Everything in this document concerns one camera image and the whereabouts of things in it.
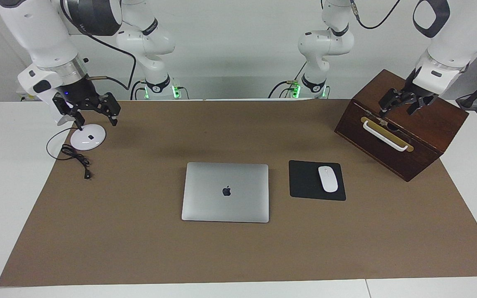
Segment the silver laptop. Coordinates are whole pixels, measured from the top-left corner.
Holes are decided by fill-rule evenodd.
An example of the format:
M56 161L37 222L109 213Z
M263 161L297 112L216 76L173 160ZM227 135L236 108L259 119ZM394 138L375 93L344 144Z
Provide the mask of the silver laptop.
M203 222L269 222L269 166L189 162L181 218Z

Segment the dark brown wooden box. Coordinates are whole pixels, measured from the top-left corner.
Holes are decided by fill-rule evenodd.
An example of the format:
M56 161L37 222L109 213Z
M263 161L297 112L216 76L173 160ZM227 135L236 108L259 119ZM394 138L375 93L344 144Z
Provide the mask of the dark brown wooden box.
M413 115L407 114L409 106L404 105L380 116L379 100L390 88L398 89L404 84L405 80L392 72L380 71L350 100L335 132L408 182L444 154L468 113L437 98L429 107L423 107ZM363 129L362 117L408 142L414 151L396 151L369 134Z

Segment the white desk lamp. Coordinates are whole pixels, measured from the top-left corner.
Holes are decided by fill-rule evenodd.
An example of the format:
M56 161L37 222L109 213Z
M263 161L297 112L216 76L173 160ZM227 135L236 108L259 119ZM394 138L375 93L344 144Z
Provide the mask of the white desk lamp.
M74 112L78 110L68 109L59 111L56 104L61 103L60 98L53 98L49 104L51 114L57 126L73 122L75 124ZM106 130L98 124L84 124L82 131L76 130L70 136L70 145L78 151L89 151L97 148L106 139Z

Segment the white computer mouse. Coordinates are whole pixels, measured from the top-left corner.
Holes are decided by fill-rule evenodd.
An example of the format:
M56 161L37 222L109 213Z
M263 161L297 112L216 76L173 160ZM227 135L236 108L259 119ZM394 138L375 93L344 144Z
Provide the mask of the white computer mouse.
M327 193L334 193L338 190L338 181L335 170L331 166L320 166L318 175L322 188Z

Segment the black mouse pad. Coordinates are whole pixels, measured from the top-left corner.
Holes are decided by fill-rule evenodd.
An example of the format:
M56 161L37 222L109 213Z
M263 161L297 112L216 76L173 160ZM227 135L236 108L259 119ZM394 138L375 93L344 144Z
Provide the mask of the black mouse pad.
M331 201L347 199L340 164L290 160L288 166L290 196ZM330 194L323 190L318 175L320 166L331 166L335 170L338 183L336 192Z

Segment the brown table mat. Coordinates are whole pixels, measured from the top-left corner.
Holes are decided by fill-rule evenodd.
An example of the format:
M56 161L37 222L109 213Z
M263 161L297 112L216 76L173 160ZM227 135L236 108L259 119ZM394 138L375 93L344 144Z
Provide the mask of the brown table mat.
M123 102L55 162L0 286L477 276L477 222L443 164L406 183L333 132L347 101ZM290 196L290 160L338 163L345 201ZM181 219L187 163L269 166L270 221Z

